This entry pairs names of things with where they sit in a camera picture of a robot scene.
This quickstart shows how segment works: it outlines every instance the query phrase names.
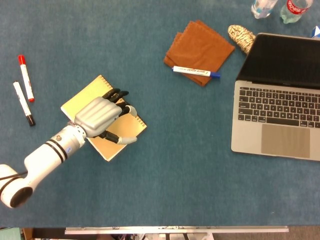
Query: laptop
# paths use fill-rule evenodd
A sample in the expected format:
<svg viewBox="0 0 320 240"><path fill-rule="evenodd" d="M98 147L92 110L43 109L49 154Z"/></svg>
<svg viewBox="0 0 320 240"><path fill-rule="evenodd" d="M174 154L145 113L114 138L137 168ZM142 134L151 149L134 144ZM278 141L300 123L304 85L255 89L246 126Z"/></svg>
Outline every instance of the laptop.
<svg viewBox="0 0 320 240"><path fill-rule="evenodd" d="M256 36L235 81L231 149L320 161L320 40Z"/></svg>

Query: brown cloth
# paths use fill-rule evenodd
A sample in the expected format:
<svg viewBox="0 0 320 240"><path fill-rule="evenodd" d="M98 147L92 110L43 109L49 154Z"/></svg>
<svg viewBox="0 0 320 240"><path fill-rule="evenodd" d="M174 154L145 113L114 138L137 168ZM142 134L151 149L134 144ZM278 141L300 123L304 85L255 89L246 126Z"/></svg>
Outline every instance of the brown cloth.
<svg viewBox="0 0 320 240"><path fill-rule="evenodd" d="M202 21L190 21L183 33L176 34L163 61L171 68L179 66L216 72L234 49ZM209 76L182 74L201 86L211 79Z"/></svg>

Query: water bottle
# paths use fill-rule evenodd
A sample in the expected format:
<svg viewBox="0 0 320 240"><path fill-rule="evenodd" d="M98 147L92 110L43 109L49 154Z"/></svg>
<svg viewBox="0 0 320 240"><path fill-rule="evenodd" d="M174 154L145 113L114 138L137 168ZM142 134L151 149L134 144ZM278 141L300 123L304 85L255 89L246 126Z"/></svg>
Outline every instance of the water bottle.
<svg viewBox="0 0 320 240"><path fill-rule="evenodd" d="M266 18L278 0L255 0L251 6L251 12L256 19Z"/></svg>
<svg viewBox="0 0 320 240"><path fill-rule="evenodd" d="M309 9L314 0L287 0L281 8L280 16L285 24L295 23Z"/></svg>

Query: laptop keyboard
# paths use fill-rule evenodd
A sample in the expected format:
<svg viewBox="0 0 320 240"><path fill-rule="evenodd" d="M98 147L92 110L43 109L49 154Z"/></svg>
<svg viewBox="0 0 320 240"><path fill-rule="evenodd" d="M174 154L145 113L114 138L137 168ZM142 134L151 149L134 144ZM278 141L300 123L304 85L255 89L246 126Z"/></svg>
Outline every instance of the laptop keyboard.
<svg viewBox="0 0 320 240"><path fill-rule="evenodd" d="M320 128L320 94L240 87L238 119Z"/></svg>

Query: robot finger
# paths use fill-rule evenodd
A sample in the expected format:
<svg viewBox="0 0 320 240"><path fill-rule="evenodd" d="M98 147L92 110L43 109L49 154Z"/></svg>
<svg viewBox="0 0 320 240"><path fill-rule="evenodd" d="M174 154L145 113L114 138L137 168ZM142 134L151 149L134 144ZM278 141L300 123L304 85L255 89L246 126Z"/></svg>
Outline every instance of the robot finger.
<svg viewBox="0 0 320 240"><path fill-rule="evenodd" d="M124 109L124 108L128 105L128 103L125 102L125 101L123 101L123 102L117 103L116 105L117 105L118 107L120 107L121 109Z"/></svg>
<svg viewBox="0 0 320 240"><path fill-rule="evenodd" d="M123 109L122 109L122 112L119 114L119 117L121 117L122 115L125 115L125 114L131 114L132 116L136 117L138 114L137 114L137 110L131 106L131 105L126 105Z"/></svg>
<svg viewBox="0 0 320 240"><path fill-rule="evenodd" d="M104 131L102 134L99 135L99 137L102 137L102 135L104 136L104 139L107 139L115 144L131 144L137 141L136 137L121 137L110 131Z"/></svg>
<svg viewBox="0 0 320 240"><path fill-rule="evenodd" d="M122 98L128 94L129 94L128 91L120 91L120 92L114 94L112 97L110 97L109 101L112 103L116 103L120 98Z"/></svg>
<svg viewBox="0 0 320 240"><path fill-rule="evenodd" d="M108 91L105 95L103 95L102 97L104 99L108 99L109 100L114 94L117 94L119 92L120 92L119 88L113 88L110 91Z"/></svg>

